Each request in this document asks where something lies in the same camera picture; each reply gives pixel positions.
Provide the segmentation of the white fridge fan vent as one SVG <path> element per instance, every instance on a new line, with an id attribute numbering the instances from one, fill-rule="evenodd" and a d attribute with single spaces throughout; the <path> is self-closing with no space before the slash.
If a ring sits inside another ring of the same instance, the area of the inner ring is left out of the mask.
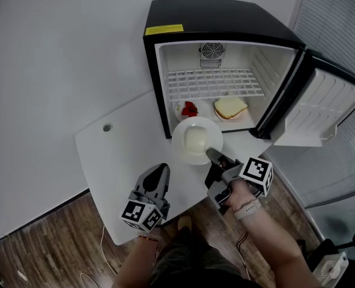
<path id="1" fill-rule="evenodd" d="M 223 43 L 202 43 L 199 48 L 199 66 L 201 69 L 218 69 L 225 56 Z"/>

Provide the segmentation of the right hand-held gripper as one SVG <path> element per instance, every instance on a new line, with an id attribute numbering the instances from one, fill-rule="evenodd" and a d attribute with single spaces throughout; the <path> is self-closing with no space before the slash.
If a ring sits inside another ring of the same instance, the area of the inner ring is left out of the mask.
<path id="1" fill-rule="evenodd" d="M 273 166 L 269 161 L 250 157 L 247 163 L 232 160 L 217 149 L 208 148 L 207 157 L 211 167 L 205 179 L 207 196 L 219 211 L 225 211 L 225 201 L 231 194 L 230 183 L 236 179 L 245 180 L 256 189 L 256 196 L 265 197 L 273 181 Z"/>

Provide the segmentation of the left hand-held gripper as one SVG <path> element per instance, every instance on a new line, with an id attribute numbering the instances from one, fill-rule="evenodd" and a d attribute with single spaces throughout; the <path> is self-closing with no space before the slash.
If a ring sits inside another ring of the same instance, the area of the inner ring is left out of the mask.
<path id="1" fill-rule="evenodd" d="M 170 204 L 164 199 L 168 192 L 170 168 L 166 163 L 157 164 L 142 173 L 135 190 L 131 192 L 120 219 L 129 227 L 151 232 L 167 218 Z"/>

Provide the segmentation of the person's tan shoe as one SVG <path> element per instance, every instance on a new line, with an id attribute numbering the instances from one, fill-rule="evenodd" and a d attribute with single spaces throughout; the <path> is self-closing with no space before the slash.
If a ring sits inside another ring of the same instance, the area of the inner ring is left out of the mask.
<path id="1" fill-rule="evenodd" d="M 188 229 L 189 232 L 192 231 L 192 219 L 189 215 L 184 215 L 178 219 L 178 231 Z"/>

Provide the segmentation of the person's right forearm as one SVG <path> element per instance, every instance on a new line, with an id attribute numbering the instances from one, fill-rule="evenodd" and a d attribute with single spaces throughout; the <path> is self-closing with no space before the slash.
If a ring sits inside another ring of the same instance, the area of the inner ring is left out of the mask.
<path id="1" fill-rule="evenodd" d="M 270 265 L 277 288 L 320 288 L 295 239 L 263 209 L 241 219 Z"/>

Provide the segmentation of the black mini fridge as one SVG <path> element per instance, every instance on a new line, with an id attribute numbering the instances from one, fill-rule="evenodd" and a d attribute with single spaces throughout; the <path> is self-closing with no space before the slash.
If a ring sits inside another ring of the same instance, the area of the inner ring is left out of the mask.
<path id="1" fill-rule="evenodd" d="M 230 124 L 214 111 L 224 133 L 248 131 L 278 146 L 323 146 L 355 110 L 355 74 L 308 49 L 265 9 L 235 0 L 155 0 L 145 29 L 182 24 L 184 31 L 143 36 L 151 80 L 165 136 L 178 124 L 164 77 L 168 72 L 201 69 L 202 43 L 226 45 L 218 69 L 251 69 L 265 96 L 238 97 L 247 104 L 248 122 Z"/>

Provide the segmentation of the person's right hand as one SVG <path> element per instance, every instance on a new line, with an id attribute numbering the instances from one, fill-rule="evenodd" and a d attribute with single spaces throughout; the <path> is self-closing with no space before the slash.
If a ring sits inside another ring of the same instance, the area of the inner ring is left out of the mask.
<path id="1" fill-rule="evenodd" d="M 225 202 L 232 212 L 236 212 L 244 205 L 256 199 L 251 193 L 248 183 L 243 179 L 236 179 L 230 183 L 231 194 Z"/>

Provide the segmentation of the yellow warning label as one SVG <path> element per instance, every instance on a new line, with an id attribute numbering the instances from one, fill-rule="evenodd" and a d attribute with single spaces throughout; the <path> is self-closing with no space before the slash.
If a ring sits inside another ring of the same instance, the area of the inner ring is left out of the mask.
<path id="1" fill-rule="evenodd" d="M 184 28 L 182 24 L 176 25 L 162 25 L 162 26 L 152 26 L 145 29 L 145 36 L 156 35 L 156 34 L 168 34 L 183 32 Z"/>

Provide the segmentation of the pale wrist watch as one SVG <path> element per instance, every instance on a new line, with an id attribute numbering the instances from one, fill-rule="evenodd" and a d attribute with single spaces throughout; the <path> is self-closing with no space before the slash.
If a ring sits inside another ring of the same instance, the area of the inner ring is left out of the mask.
<path id="1" fill-rule="evenodd" d="M 254 214 L 261 207 L 261 203 L 258 199 L 252 200 L 247 204 L 243 205 L 239 210 L 234 212 L 234 217 L 236 220 L 240 221 Z"/>

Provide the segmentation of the white fridge shelf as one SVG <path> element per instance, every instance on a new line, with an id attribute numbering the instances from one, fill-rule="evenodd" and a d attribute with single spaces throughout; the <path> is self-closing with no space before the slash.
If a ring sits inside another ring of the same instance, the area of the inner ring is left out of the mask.
<path id="1" fill-rule="evenodd" d="M 169 99 L 174 101 L 265 96 L 248 68 L 172 71 L 165 75 L 164 83 Z"/>

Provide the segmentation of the person's left forearm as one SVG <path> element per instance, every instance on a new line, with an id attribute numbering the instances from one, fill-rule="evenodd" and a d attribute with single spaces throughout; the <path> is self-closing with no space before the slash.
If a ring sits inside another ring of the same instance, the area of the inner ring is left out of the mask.
<path id="1" fill-rule="evenodd" d="M 112 288 L 149 288 L 158 242 L 152 237 L 139 236 Z"/>

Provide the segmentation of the grey window blinds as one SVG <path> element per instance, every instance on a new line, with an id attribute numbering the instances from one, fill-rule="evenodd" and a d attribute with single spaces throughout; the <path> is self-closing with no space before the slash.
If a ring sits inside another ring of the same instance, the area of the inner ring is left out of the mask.
<path id="1" fill-rule="evenodd" d="M 355 73 L 355 0 L 302 0 L 294 32 Z M 323 147 L 272 146 L 266 155 L 306 209 L 355 199 L 355 111 Z"/>

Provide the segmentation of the person's camouflage shorts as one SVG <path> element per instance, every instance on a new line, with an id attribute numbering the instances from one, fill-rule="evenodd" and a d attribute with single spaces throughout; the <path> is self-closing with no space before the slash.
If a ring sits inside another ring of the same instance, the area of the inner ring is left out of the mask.
<path id="1" fill-rule="evenodd" d="M 197 232 L 183 228 L 160 252 L 150 288 L 261 288 L 244 279 L 238 267 L 224 258 Z"/>

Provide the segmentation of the black office chair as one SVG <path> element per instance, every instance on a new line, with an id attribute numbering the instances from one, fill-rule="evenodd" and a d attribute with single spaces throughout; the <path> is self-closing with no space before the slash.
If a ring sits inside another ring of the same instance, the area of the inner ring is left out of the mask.
<path id="1" fill-rule="evenodd" d="M 306 251 L 306 241 L 304 239 L 298 239 L 297 244 L 301 249 L 301 252 L 306 260 L 309 269 L 311 270 L 311 272 L 313 272 L 315 271 L 316 267 L 321 262 L 324 256 L 338 254 L 339 250 L 343 250 L 346 248 L 355 248 L 355 234 L 353 235 L 352 241 L 341 245 L 335 245 L 331 239 L 325 239 L 310 254 L 308 254 L 308 252 Z"/>

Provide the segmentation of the white bread sandwich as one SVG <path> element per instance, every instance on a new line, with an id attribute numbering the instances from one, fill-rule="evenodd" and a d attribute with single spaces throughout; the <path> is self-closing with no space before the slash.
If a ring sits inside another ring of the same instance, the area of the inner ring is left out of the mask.
<path id="1" fill-rule="evenodd" d="M 223 119 L 232 119 L 247 109 L 247 104 L 238 97 L 220 98 L 214 103 L 215 112 Z"/>

